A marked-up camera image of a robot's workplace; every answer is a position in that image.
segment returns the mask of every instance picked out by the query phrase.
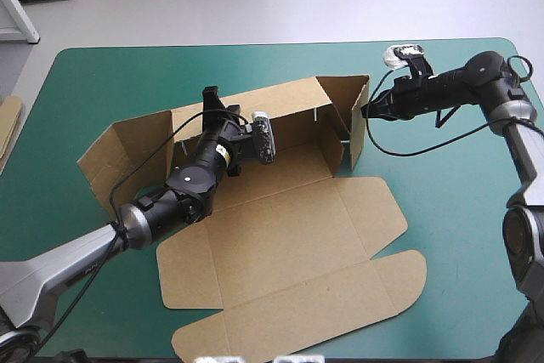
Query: white table leg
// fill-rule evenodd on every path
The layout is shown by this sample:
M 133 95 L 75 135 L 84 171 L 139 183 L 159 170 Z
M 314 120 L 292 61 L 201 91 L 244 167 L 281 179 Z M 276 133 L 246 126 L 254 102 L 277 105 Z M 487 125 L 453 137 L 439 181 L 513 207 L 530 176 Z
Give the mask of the white table leg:
M 39 42 L 40 36 L 37 34 L 37 30 L 25 10 L 21 7 L 19 0 L 0 0 L 0 2 L 8 10 L 9 15 L 26 41 L 29 43 Z M 3 34 L 5 39 L 12 39 L 14 35 L 13 31 L 5 31 Z

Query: cardboard piece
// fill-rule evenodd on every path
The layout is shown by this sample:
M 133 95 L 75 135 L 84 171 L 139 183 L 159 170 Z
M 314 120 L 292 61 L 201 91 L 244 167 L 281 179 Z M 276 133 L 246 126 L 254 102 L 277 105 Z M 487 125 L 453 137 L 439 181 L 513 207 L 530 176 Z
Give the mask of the cardboard piece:
M 362 150 L 360 107 L 368 76 L 311 77 L 222 98 L 242 115 L 267 111 L 277 160 L 224 178 L 214 213 L 157 248 L 168 308 L 223 309 L 182 327 L 173 347 L 185 361 L 290 354 L 397 315 L 418 298 L 426 264 L 409 251 L 371 260 L 406 221 L 378 178 L 334 179 L 349 143 Z M 201 104 L 112 124 L 78 161 L 105 208 L 115 182 Z M 194 121 L 124 186 L 118 202 L 160 183 L 184 163 L 201 132 Z
M 265 362 L 399 314 L 425 259 L 371 257 L 405 230 L 380 178 L 329 176 L 215 212 L 157 249 L 168 308 L 224 310 L 178 329 L 176 353 Z
M 0 159 L 6 153 L 11 135 L 13 135 L 17 126 L 22 106 L 21 99 L 13 95 L 6 97 L 3 104 L 0 105 Z
M 325 81 L 327 88 L 323 88 L 320 81 Z M 367 98 L 368 81 L 368 76 L 310 77 L 222 97 L 221 100 L 225 105 L 240 104 L 241 114 L 250 119 L 254 111 L 268 112 L 270 118 L 273 118 L 278 150 L 315 140 L 317 125 L 321 124 L 334 130 L 334 143 L 353 139 L 354 145 L 357 145 L 362 140 L 364 129 L 359 127 L 352 132 L 351 125 L 347 125 L 341 118 L 353 117 L 351 111 L 354 111 L 354 116 L 360 116 L 357 121 L 363 123 L 362 115 L 354 105 L 359 99 Z M 340 105 L 333 104 L 329 92 Z M 183 121 L 201 110 L 202 103 L 199 103 L 111 124 L 77 162 L 102 207 L 113 215 L 108 202 L 113 185 L 130 169 L 139 165 Z M 201 133 L 201 124 L 199 117 L 178 133 L 174 141 L 167 144 L 123 185 L 116 194 L 117 202 L 131 201 L 142 187 L 162 183 L 172 166 L 183 163 L 186 158 L 181 143 L 188 151 L 195 145 Z M 340 152 L 339 148 L 334 149 L 334 157 L 326 157 L 331 169 L 337 167 L 343 154 L 343 150 Z M 352 150 L 350 155 L 351 162 L 355 163 L 360 150 Z M 221 190 L 228 190 L 223 186 L 232 180 L 226 179 Z

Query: white label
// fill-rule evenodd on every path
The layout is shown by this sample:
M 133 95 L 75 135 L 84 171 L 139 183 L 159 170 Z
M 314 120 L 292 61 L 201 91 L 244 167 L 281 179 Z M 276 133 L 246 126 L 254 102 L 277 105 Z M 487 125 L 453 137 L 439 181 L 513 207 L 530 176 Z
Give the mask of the white label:
M 217 153 L 219 153 L 219 155 L 221 155 L 224 159 L 224 162 L 227 164 L 227 167 L 229 167 L 229 164 L 230 164 L 230 153 L 228 150 L 225 149 L 224 146 L 218 144 L 216 147 L 215 147 L 215 151 Z

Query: wire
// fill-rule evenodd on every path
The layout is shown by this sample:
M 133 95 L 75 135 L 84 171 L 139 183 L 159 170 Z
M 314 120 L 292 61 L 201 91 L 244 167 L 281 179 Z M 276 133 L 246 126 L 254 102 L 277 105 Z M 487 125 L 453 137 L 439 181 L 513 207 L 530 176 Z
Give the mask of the wire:
M 147 156 L 137 167 L 135 167 L 129 174 L 124 176 L 119 182 L 117 182 L 112 188 L 110 192 L 110 205 L 113 209 L 115 215 L 116 215 L 116 222 L 112 223 L 112 227 L 115 230 L 115 235 L 113 239 L 110 242 L 110 245 L 106 248 L 106 251 L 104 253 L 104 256 L 100 259 L 98 265 L 94 269 L 93 273 L 87 281 L 85 282 L 85 285 L 83 285 L 82 289 L 77 293 L 77 295 L 74 297 L 74 299 L 71 301 L 70 305 L 66 308 L 65 312 L 62 314 L 62 316 L 57 320 L 57 322 L 54 324 L 54 326 L 51 328 L 51 330 L 48 332 L 48 334 L 45 336 L 45 338 L 40 342 L 40 344 L 37 346 L 36 351 L 29 356 L 29 359 L 33 356 L 35 356 L 46 344 L 47 342 L 53 337 L 53 335 L 59 330 L 60 326 L 65 322 L 66 318 L 70 315 L 72 310 L 77 306 L 79 301 L 83 298 L 83 295 L 85 295 L 85 292 L 89 289 L 91 284 L 94 282 L 94 279 L 99 274 L 100 270 L 104 266 L 105 262 L 108 260 L 110 255 L 113 253 L 113 250 L 115 249 L 116 243 L 119 240 L 119 238 L 122 237 L 122 234 L 124 233 L 123 229 L 123 223 L 122 223 L 122 215 L 118 211 L 118 208 L 115 204 L 115 193 L 116 191 L 138 170 L 140 170 L 143 166 L 145 166 L 145 163 L 147 163 L 151 158 L 156 155 L 179 131 L 181 131 L 183 128 L 185 128 L 190 122 L 194 121 L 197 117 L 202 116 L 207 113 L 224 113 L 228 114 L 228 116 L 235 117 L 241 119 L 244 124 L 248 124 L 249 121 L 242 115 L 236 114 L 235 112 L 231 112 L 225 109 L 213 109 L 213 110 L 205 110 L 201 111 L 197 114 L 194 114 L 192 117 L 190 117 L 188 120 L 186 120 L 184 123 L 179 125 L 178 128 L 176 128 L 175 131 L 173 131 L 172 134 L 170 134 L 155 150 L 153 150 L 149 156 Z
M 374 146 L 376 146 L 376 148 L 378 150 L 380 150 L 382 153 L 385 153 L 386 155 L 390 155 L 390 156 L 397 156 L 397 157 L 411 157 L 411 156 L 418 156 L 418 155 L 422 155 L 424 153 L 428 153 L 432 150 L 437 150 L 439 148 L 442 148 L 444 146 L 447 146 L 449 144 L 452 144 L 454 142 L 457 142 L 458 140 L 460 139 L 463 139 L 463 138 L 466 138 L 467 136 L 470 136 L 470 135 L 473 135 L 479 131 L 481 131 L 482 129 L 486 129 L 487 127 L 490 127 L 492 125 L 495 125 L 496 123 L 499 123 L 499 122 L 510 122 L 510 123 L 518 123 L 520 125 L 523 125 L 527 128 L 530 128 L 532 129 L 533 131 L 539 133 L 542 138 L 544 138 L 544 131 L 542 131 L 541 129 L 539 129 L 534 123 L 532 123 L 530 120 L 526 120 L 526 119 L 519 119 L 519 118 L 516 118 L 516 117 L 506 117 L 506 118 L 498 118 L 498 119 L 495 119 L 495 120 L 492 120 L 492 121 L 488 121 L 486 123 L 484 123 L 483 125 L 480 125 L 479 127 L 471 130 L 471 131 L 468 131 L 468 132 L 465 132 L 465 133 L 462 133 L 461 135 L 457 135 L 455 138 L 451 138 L 451 139 L 448 139 L 440 144 L 437 144 L 437 145 L 434 145 L 434 146 L 430 146 L 426 149 L 422 149 L 422 150 L 416 150 L 415 152 L 407 152 L 407 153 L 402 153 L 402 152 L 395 152 L 395 151 L 392 151 L 392 150 L 387 150 L 385 148 L 383 148 L 380 144 L 378 144 L 378 142 L 374 139 L 374 136 L 372 135 L 372 132 L 371 132 L 371 128 L 370 128 L 370 121 L 369 121 L 369 112 L 370 112 L 370 104 L 372 102 L 374 102 L 374 97 L 376 96 L 378 90 L 380 89 L 380 87 L 382 86 L 383 82 L 385 81 L 385 79 L 392 73 L 393 71 L 390 70 L 388 72 L 385 73 L 385 75 L 382 77 L 382 80 L 377 84 L 376 88 L 374 89 L 374 91 L 372 92 L 372 95 L 371 97 L 369 98 L 369 102 L 368 104 L 366 105 L 366 110 L 365 110 L 365 121 L 366 121 L 366 132 L 368 133 L 368 138 L 371 140 L 372 144 Z

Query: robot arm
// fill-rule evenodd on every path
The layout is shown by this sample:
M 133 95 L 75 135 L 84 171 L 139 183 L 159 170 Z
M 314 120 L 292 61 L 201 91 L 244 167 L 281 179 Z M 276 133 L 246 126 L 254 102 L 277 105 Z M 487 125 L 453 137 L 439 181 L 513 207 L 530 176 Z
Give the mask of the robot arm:
M 201 221 L 212 213 L 225 173 L 237 176 L 246 160 L 274 161 L 266 113 L 254 112 L 253 123 L 241 124 L 240 106 L 225 108 L 217 87 L 202 94 L 202 135 L 195 152 L 162 187 L 121 206 L 120 229 L 110 223 L 30 260 L 0 263 L 1 362 L 19 363 L 33 353 L 38 330 L 53 326 L 59 296 L 89 276 L 107 253 L 112 258 L 129 248 L 145 248 L 183 224 Z M 119 240 L 117 231 L 122 232 Z
M 487 51 L 435 76 L 422 48 L 412 44 L 393 46 L 384 59 L 393 69 L 408 66 L 411 77 L 396 78 L 391 89 L 362 108 L 363 116 L 410 120 L 478 104 L 493 133 L 507 141 L 521 188 L 507 203 L 503 238 L 516 286 L 530 304 L 502 339 L 495 360 L 544 361 L 544 138 L 534 125 L 535 107 L 520 85 L 532 68 L 519 78 L 510 59 Z

